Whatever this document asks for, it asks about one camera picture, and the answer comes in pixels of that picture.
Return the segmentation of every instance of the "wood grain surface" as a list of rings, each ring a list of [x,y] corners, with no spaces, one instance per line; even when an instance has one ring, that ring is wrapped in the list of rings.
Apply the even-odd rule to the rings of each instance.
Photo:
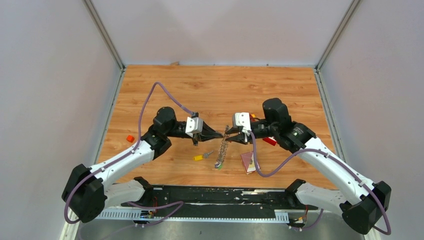
[[[294,121],[312,129],[333,150],[318,87],[311,68],[239,67],[185,65],[130,65],[126,69],[119,96],[113,110],[99,157],[103,162],[128,148],[128,135],[137,137],[137,121],[143,102],[152,84],[162,82],[171,94],[213,129],[223,132],[232,125],[236,112],[249,112],[263,118],[262,102],[280,98],[288,106]],[[153,123],[159,108],[174,108],[177,120],[188,114],[170,100],[157,86],[144,112],[142,134]],[[190,139],[172,138],[168,151],[145,165],[137,167],[119,182],[142,176],[151,184],[286,188],[295,179],[334,189],[334,185],[308,163],[292,159],[277,174],[263,178],[256,172],[246,174],[240,154],[252,150],[252,145],[229,143],[221,170],[215,169],[221,139],[200,142],[193,146]],[[290,153],[263,140],[257,141],[258,161],[265,173],[274,170]],[[193,161],[193,157],[215,150],[209,158]]]

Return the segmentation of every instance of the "wooden table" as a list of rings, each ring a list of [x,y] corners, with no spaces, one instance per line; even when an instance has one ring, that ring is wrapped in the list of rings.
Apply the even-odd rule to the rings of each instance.
[[[104,139],[99,162],[128,148],[128,135],[137,136],[137,121],[143,102],[152,84],[162,82],[171,94],[213,129],[223,132],[232,125],[236,112],[249,112],[264,117],[262,102],[280,98],[288,106],[294,121],[312,129],[333,150],[318,87],[311,68],[298,67],[238,67],[238,66],[157,66],[130,65],[126,69],[119,96]],[[159,108],[174,108],[177,120],[188,114],[175,105],[157,86],[147,104],[141,124],[142,134],[152,124]],[[252,150],[252,145],[229,143],[221,170],[215,169],[221,139],[200,142],[193,146],[190,139],[172,138],[172,146],[156,160],[137,167],[120,179],[126,182],[142,176],[151,184],[215,187],[286,188],[300,178],[319,187],[334,189],[334,185],[308,163],[298,157],[277,174],[263,178],[256,172],[246,174],[240,154]],[[274,170],[290,153],[279,146],[257,141],[258,161],[265,173]],[[215,150],[207,159],[193,161],[193,156]]]

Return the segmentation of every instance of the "yellow object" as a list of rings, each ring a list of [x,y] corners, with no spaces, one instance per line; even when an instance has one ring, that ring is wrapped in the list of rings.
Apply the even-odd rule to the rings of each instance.
[[[194,156],[193,157],[193,160],[194,161],[200,161],[200,160],[202,160],[203,159],[203,155],[197,155],[197,156]]]

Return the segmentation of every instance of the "robotic arm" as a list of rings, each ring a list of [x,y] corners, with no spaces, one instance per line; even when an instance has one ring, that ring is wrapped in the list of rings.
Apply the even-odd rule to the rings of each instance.
[[[147,192],[152,191],[153,187],[142,177],[136,177],[126,183],[114,183],[134,168],[165,153],[171,146],[171,140],[168,137],[191,139],[197,146],[198,142],[222,138],[223,135],[203,122],[196,112],[191,117],[187,117],[187,121],[177,121],[171,107],[162,107],[157,111],[153,124],[141,137],[139,143],[135,143],[107,161],[90,167],[85,167],[83,164],[76,166],[72,170],[61,198],[66,202],[70,192],[82,179],[98,172],[77,189],[69,203],[69,207],[83,223],[93,220],[103,209],[111,206],[133,201],[143,202],[148,195]]]
[[[251,121],[248,112],[235,113],[232,119],[233,127],[226,134],[238,135],[226,140],[248,144],[253,143],[254,138],[274,137],[283,149],[291,153],[297,152],[301,159],[323,173],[339,190],[316,187],[297,179],[286,189],[291,193],[293,201],[338,214],[352,229],[367,234],[383,213],[366,188],[369,186],[384,211],[387,211],[392,191],[390,186],[384,181],[374,183],[348,166],[331,152],[313,131],[302,123],[292,121],[287,106],[280,99],[268,99],[262,104],[262,108],[265,119],[259,121]]]

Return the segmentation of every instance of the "gray floor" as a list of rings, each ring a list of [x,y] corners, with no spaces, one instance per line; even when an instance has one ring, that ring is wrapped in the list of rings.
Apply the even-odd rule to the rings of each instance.
[[[318,214],[309,213],[308,222]],[[82,239],[100,240],[114,231],[133,224],[126,220],[94,220],[80,228]],[[165,221],[146,228],[131,227],[107,238],[108,240],[364,240],[350,229],[341,217],[325,213],[313,229],[295,232],[280,223],[224,223]]]

